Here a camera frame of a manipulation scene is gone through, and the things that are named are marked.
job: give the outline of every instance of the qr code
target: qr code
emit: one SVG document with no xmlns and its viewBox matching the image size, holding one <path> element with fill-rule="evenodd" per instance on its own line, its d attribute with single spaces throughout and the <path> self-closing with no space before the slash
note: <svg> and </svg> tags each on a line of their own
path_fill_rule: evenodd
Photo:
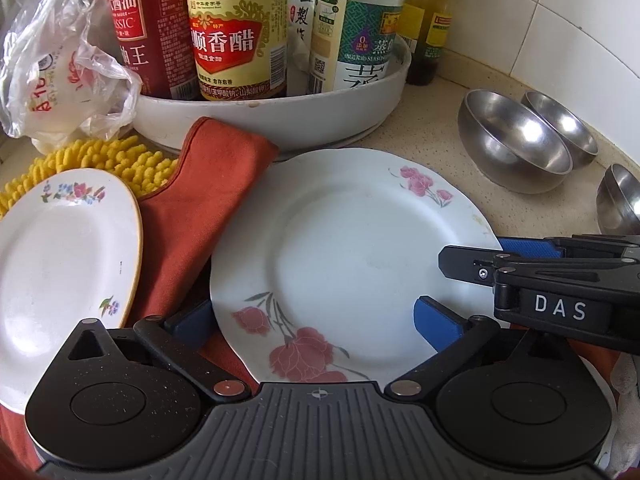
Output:
<svg viewBox="0 0 640 480">
<path fill-rule="evenodd" d="M 319 74 L 323 74 L 324 66 L 325 66 L 324 61 L 316 57 L 316 59 L 314 60 L 314 71 L 318 72 Z"/>
</svg>

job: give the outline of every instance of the silver rivet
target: silver rivet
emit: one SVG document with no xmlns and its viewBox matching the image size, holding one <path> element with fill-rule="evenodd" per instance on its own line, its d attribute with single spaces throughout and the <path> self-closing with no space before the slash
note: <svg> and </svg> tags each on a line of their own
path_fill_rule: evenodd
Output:
<svg viewBox="0 0 640 480">
<path fill-rule="evenodd" d="M 233 397 L 244 392 L 244 383 L 236 380 L 220 381 L 213 386 L 213 391 L 223 397 Z"/>
<path fill-rule="evenodd" d="M 399 397 L 411 397 L 422 391 L 420 384 L 409 380 L 396 381 L 391 384 L 390 388 Z"/>
</svg>

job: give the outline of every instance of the purple drop logo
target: purple drop logo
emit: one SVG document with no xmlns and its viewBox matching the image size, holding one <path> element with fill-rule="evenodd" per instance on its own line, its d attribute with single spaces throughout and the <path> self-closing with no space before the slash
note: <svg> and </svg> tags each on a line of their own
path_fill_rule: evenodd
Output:
<svg viewBox="0 0 640 480">
<path fill-rule="evenodd" d="M 368 54 L 371 51 L 371 40 L 369 39 L 369 31 L 363 28 L 351 43 L 353 50 L 358 54 Z"/>
</svg>

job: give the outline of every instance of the white tray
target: white tray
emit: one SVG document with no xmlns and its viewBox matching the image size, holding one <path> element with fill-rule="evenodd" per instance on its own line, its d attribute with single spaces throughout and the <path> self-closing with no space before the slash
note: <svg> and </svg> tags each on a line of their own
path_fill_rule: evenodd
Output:
<svg viewBox="0 0 640 480">
<path fill-rule="evenodd" d="M 140 96 L 133 127 L 162 146 L 179 150 L 191 125 L 214 117 L 265 136 L 283 152 L 337 142 L 380 124 L 400 101 L 411 52 L 396 39 L 387 76 L 357 88 L 304 95 L 306 74 L 289 67 L 290 97 L 254 101 L 173 101 Z"/>
</svg>

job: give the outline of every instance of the tile wall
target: tile wall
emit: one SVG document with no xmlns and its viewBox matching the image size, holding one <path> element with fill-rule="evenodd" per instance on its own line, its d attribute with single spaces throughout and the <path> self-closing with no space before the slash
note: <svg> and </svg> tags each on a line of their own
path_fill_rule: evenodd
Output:
<svg viewBox="0 0 640 480">
<path fill-rule="evenodd" d="M 640 0 L 457 0 L 447 47 L 548 93 L 640 163 Z"/>
</svg>

